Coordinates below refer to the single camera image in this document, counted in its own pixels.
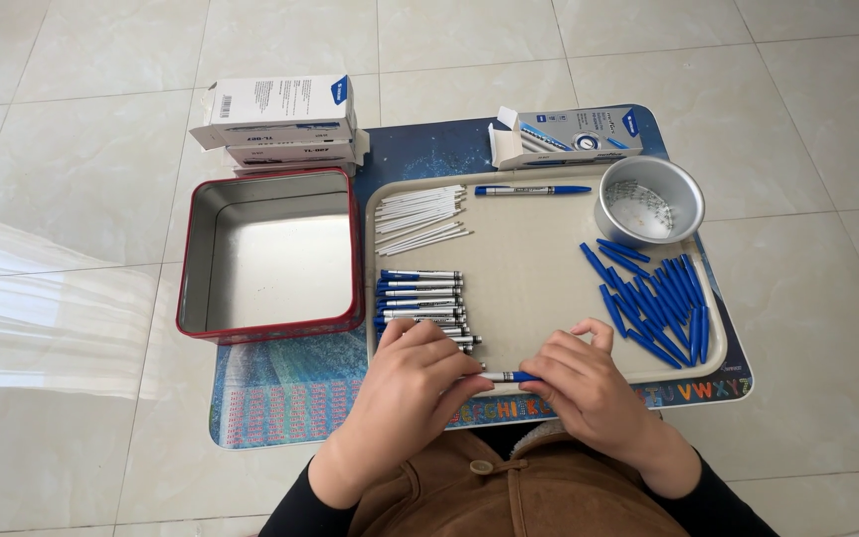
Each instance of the barcode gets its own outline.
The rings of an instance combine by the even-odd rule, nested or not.
[[[221,117],[231,115],[231,95],[225,95],[221,99]]]

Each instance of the blue desk mat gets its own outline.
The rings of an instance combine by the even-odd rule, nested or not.
[[[652,113],[633,106],[642,153],[667,159]],[[373,192],[389,182],[495,171],[487,130],[491,122],[494,117],[368,130],[370,153],[353,185],[360,214],[365,214]],[[704,265],[722,315],[727,357],[708,376],[633,384],[638,398],[651,408],[731,401],[751,390],[751,370],[707,258]],[[344,422],[366,374],[365,331],[364,323],[342,334],[218,347],[211,438],[229,449],[324,440]],[[551,418],[552,408],[536,396],[474,397],[448,427]]]

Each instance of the right hand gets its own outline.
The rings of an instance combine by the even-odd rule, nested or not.
[[[700,480],[700,458],[674,427],[645,408],[614,367],[612,327],[585,319],[570,332],[553,332],[535,357],[519,364],[543,379],[522,382],[519,389],[545,399],[570,435],[637,469],[656,494],[689,494]],[[589,332],[591,344],[576,337]]]
[[[628,464],[639,444],[650,439],[660,421],[638,400],[612,361],[614,331],[585,319],[571,334],[557,330],[519,369],[544,379],[519,389],[546,400],[570,435],[609,457]],[[592,343],[573,335],[592,333]]]

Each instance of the beige plastic tray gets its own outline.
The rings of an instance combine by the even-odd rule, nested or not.
[[[567,330],[585,317],[611,324],[599,293],[602,279],[579,250],[579,243],[585,242],[599,253],[595,240],[604,236],[596,226],[593,207],[606,169],[603,165],[416,179],[394,182],[377,190],[366,206],[364,242],[369,356],[376,349],[372,316],[376,304],[374,288],[381,269],[461,270],[469,325],[475,336],[483,338],[472,357],[486,362],[488,371],[515,371],[519,362],[532,357],[554,330]],[[514,183],[578,184],[590,186],[593,191],[588,195],[562,196],[472,195],[471,186],[475,184]],[[375,255],[373,214],[383,198],[450,184],[467,186],[467,199],[462,203],[467,210],[453,220],[465,223],[474,233],[389,257]],[[699,377],[722,365],[727,341],[724,330],[718,330],[722,319],[695,241],[688,239],[644,250],[652,262],[638,264],[654,273],[661,266],[656,263],[683,252],[695,264],[711,315],[708,358],[695,367],[673,369],[631,339],[616,334],[612,357],[629,382]],[[623,280],[629,279],[626,269],[603,254],[599,257],[605,266],[614,266]],[[677,343],[670,330],[665,335]],[[591,335],[584,338],[589,341]],[[514,392],[517,385],[506,384],[497,385],[496,390],[483,395]]]

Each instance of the blue label on box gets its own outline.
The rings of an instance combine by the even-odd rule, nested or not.
[[[344,75],[342,79],[337,80],[332,86],[330,86],[330,92],[333,93],[334,104],[340,104],[346,100],[346,77],[347,75]]]
[[[625,114],[621,122],[625,125],[625,128],[628,130],[628,134],[632,135],[632,138],[638,136],[638,125],[635,123],[635,109],[628,111],[628,114]]]

